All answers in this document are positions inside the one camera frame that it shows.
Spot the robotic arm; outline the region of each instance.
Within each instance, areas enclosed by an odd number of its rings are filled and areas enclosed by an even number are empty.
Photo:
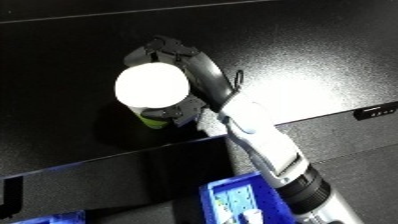
[[[206,54],[185,47],[178,40],[157,36],[125,58],[125,64],[130,67],[151,62],[175,65],[186,74],[194,95],[218,113],[218,120],[227,127],[228,137],[248,153],[263,178],[288,204],[298,223],[363,223],[337,190],[311,166],[297,145],[275,128],[266,109],[233,88]],[[173,111],[151,110],[142,115],[175,120],[184,116],[178,106]]]

